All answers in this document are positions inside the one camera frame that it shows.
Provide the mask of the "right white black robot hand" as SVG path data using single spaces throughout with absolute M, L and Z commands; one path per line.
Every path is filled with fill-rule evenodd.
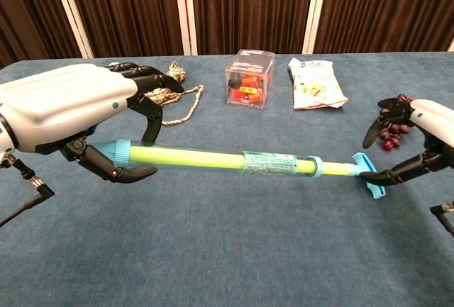
M 425 151 L 392 169 L 362 172 L 359 177 L 378 186 L 401 184 L 429 172 L 454 169 L 454 110 L 428 99 L 403 100 L 399 97 L 381 100 L 384 111 L 369 127 L 362 146 L 369 148 L 386 122 L 417 127 L 425 137 Z

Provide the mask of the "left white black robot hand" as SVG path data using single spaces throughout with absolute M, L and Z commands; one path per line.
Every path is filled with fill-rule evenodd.
M 74 64 L 0 84 L 0 114 L 12 130 L 16 150 L 42 155 L 60 151 L 104 180 L 129 184 L 157 168 L 117 167 L 86 138 L 101 122 L 129 108 L 147 119 L 142 140 L 154 142 L 162 107 L 146 95 L 157 88 L 184 91 L 173 77 L 147 65 Z

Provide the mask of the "blue yellow water pump toy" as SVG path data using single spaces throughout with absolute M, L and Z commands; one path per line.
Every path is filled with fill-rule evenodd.
M 194 149 L 127 139 L 93 143 L 92 147 L 121 168 L 152 164 L 157 167 L 212 169 L 244 174 L 312 178 L 322 175 L 357 177 L 363 172 L 376 171 L 369 157 L 361 152 L 353 155 L 354 163 L 340 163 L 326 162 L 313 155 Z

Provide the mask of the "dark red plastic grape bunch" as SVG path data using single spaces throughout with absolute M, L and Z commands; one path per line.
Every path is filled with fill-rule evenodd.
M 394 147 L 399 147 L 402 143 L 401 135 L 408 134 L 410 130 L 411 125 L 386 122 L 379 133 L 380 139 L 383 140 L 382 148 L 390 151 Z

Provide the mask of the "brown fabric screen panel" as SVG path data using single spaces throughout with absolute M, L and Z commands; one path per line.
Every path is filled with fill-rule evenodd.
M 0 69 L 21 60 L 81 57 L 61 0 L 0 0 Z
M 200 55 L 301 53 L 310 0 L 193 0 Z
M 95 57 L 183 55 L 177 0 L 75 0 Z
M 454 0 L 310 0 L 302 52 L 454 52 Z

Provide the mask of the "white snack bag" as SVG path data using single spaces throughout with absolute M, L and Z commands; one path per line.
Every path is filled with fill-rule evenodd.
M 301 61 L 293 57 L 288 67 L 293 80 L 294 110 L 340 108 L 348 102 L 336 79 L 332 61 Z

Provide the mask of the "clear box with orange parts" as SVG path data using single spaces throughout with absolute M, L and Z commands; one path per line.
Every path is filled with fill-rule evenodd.
M 264 109 L 272 86 L 275 54 L 264 50 L 241 49 L 225 69 L 226 102 Z

